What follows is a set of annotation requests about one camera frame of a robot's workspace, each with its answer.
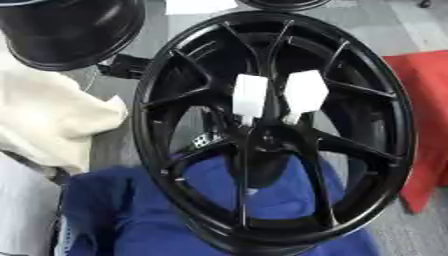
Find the red object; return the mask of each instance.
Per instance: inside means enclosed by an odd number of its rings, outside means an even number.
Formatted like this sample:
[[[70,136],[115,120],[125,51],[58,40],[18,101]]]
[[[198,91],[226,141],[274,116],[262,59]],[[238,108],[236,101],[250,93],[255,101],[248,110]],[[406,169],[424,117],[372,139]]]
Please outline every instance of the red object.
[[[417,213],[437,186],[448,185],[448,51],[385,59],[401,79],[413,105],[417,154],[401,196]]]

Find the wheel rim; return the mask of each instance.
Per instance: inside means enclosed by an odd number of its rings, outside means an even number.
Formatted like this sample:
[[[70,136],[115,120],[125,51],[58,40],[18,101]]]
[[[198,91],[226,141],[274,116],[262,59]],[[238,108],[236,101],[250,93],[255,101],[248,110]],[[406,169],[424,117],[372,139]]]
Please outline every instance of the wheel rim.
[[[263,42],[269,49],[262,51],[268,52],[264,56],[254,46],[261,47]],[[234,56],[244,58],[244,64],[240,63],[240,70],[229,77],[223,75],[225,72],[217,75],[219,71],[208,70],[207,58],[204,57],[212,56],[210,58],[216,61],[217,49],[224,48],[231,48]],[[289,61],[283,62],[282,58],[294,56],[294,49],[302,53],[303,49],[312,52],[320,56],[316,57],[320,61],[306,66],[298,63],[289,70]],[[193,77],[192,81],[195,81],[196,86],[188,90],[176,89],[175,86],[168,88],[169,79],[160,77],[173,76],[170,72],[175,68],[189,70],[189,76]],[[276,122],[287,111],[282,104],[281,90],[277,90],[282,88],[284,74],[310,68],[319,69],[329,85],[330,97],[324,105],[324,112],[328,112],[330,118],[333,116],[332,121],[336,124],[338,120],[333,119],[337,115],[331,113],[338,109],[337,106],[343,105],[341,102],[345,104],[346,101],[354,101],[359,104],[362,99],[362,105],[373,105],[379,109],[372,112],[372,118],[382,120],[379,126],[384,127],[384,136],[381,139],[373,136],[373,139],[383,141],[383,150],[354,141],[350,135],[348,138],[341,138],[318,131],[308,125],[306,118],[295,127]],[[339,71],[334,71],[335,69],[351,70],[351,75],[347,75],[351,76],[349,80],[362,81],[364,84],[354,85],[351,83],[353,81],[347,81],[347,77],[343,81],[336,81],[334,76],[337,77]],[[269,77],[272,95],[279,99],[279,113],[268,115],[255,129],[241,131],[237,125],[231,124],[234,121],[228,115],[231,113],[228,105],[231,95],[229,91],[232,89],[228,85],[234,81],[237,73]],[[224,136],[222,140],[173,160],[167,151],[170,136],[180,117],[190,106],[209,107],[216,126]],[[156,184],[182,214],[187,216],[190,228],[197,235],[232,253],[241,251],[241,248],[236,248],[241,247],[241,243],[247,243],[251,248],[257,245],[270,246],[277,253],[288,246],[296,246],[292,250],[297,253],[310,245],[361,228],[378,216],[396,197],[408,177],[414,152],[410,105],[399,81],[387,65],[365,45],[342,30],[310,17],[292,14],[234,13],[206,21],[181,33],[159,52],[145,72],[136,92],[133,122],[139,155]],[[242,159],[240,163],[247,162],[251,151],[248,145],[263,148],[259,140],[266,131],[282,145],[280,149],[271,148],[269,152],[283,150],[283,153],[298,155],[305,165],[317,199],[316,211],[312,216],[280,221],[247,217],[242,193],[248,182],[247,164],[242,164],[245,168],[239,169],[240,176],[237,179],[237,217],[234,212],[198,195],[188,186],[188,182],[179,179],[184,167],[223,152],[238,154],[239,159]],[[368,175],[361,177],[351,193],[334,205],[329,202],[319,170],[318,152],[322,150],[362,159],[368,167]],[[201,230],[214,230],[218,235],[210,238]],[[226,242],[226,237],[229,236],[237,242]]]
[[[324,5],[331,0],[241,0],[255,8],[268,11],[303,11]]]

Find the white foam cube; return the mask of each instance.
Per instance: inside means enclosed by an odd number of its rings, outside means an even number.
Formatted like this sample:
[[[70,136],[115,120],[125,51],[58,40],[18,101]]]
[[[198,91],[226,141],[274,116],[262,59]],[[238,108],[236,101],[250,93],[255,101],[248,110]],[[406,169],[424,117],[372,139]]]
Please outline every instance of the white foam cube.
[[[318,70],[310,70],[289,75],[285,88],[285,98],[291,113],[286,119],[297,123],[303,113],[318,111],[329,93]]]
[[[266,77],[240,74],[233,92],[233,114],[250,123],[263,116],[269,80]]]

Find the glossy black surface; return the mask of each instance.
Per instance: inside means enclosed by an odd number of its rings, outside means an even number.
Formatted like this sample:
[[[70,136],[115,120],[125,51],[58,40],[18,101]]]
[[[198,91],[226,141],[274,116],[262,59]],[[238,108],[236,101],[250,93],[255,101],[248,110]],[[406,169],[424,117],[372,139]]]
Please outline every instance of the glossy black surface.
[[[241,0],[243,3],[268,11],[303,11],[319,7],[331,0]]]
[[[323,111],[340,137],[315,129],[312,114],[295,126],[281,122],[288,113],[287,76],[310,69],[320,70],[330,88]],[[270,79],[267,110],[250,129],[231,112],[232,84],[240,73]],[[209,109],[222,139],[173,158],[174,129],[192,106]],[[210,244],[241,255],[266,247],[266,255],[289,255],[287,248],[298,253],[359,229],[396,197],[414,154],[409,102],[390,69],[349,34],[301,15],[235,13],[180,34],[145,72],[133,122],[144,165],[189,227]],[[351,159],[349,180],[354,182],[335,204],[323,182],[321,151]],[[245,191],[253,172],[248,159],[261,153],[302,161],[315,194],[314,214],[284,220],[248,215]],[[238,185],[234,211],[210,202],[183,176],[185,167],[217,155],[229,159]]]
[[[7,1],[0,29],[13,55],[41,70],[94,65],[132,42],[145,17],[142,0]]]

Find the blue fabric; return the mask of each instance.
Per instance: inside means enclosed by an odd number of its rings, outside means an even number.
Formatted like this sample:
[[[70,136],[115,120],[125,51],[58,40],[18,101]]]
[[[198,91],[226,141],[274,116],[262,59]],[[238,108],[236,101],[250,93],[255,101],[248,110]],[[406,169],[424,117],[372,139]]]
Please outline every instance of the blue fabric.
[[[332,167],[323,161],[332,202],[343,188]],[[223,158],[198,163],[186,171],[190,184],[220,205],[233,209],[235,185]],[[258,218],[296,218],[314,211],[314,194],[307,175],[291,158],[282,177],[271,187],[252,191],[249,214]],[[80,235],[69,256],[221,256],[197,238],[176,216],[173,206],[142,168],[116,167],[71,178],[63,214]],[[377,256],[366,231],[320,244],[305,256]]]

